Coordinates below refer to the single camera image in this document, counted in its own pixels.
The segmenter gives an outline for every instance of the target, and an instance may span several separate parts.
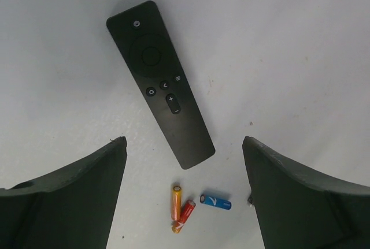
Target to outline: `red battery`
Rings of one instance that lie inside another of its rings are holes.
[[[189,218],[190,214],[193,212],[195,209],[195,202],[193,200],[188,200],[186,201],[183,211],[181,212],[180,219],[178,221],[175,221],[172,226],[172,231],[174,233],[179,233],[184,226],[185,222]]]

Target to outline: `blue battery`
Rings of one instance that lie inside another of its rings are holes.
[[[219,207],[224,210],[231,209],[231,202],[224,200],[224,199],[217,198],[217,197],[205,195],[205,194],[201,195],[200,202],[202,204],[213,206],[213,207]]]

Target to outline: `white tabletop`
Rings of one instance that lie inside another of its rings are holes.
[[[154,0],[216,147],[181,170],[108,30],[146,0],[0,0],[0,186],[126,136],[108,248],[264,248],[242,140],[370,185],[370,0]],[[171,231],[170,186],[231,195]]]

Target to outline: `remote control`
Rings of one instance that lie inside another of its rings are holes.
[[[157,5],[144,2],[106,25],[180,166],[211,157],[212,140]]]

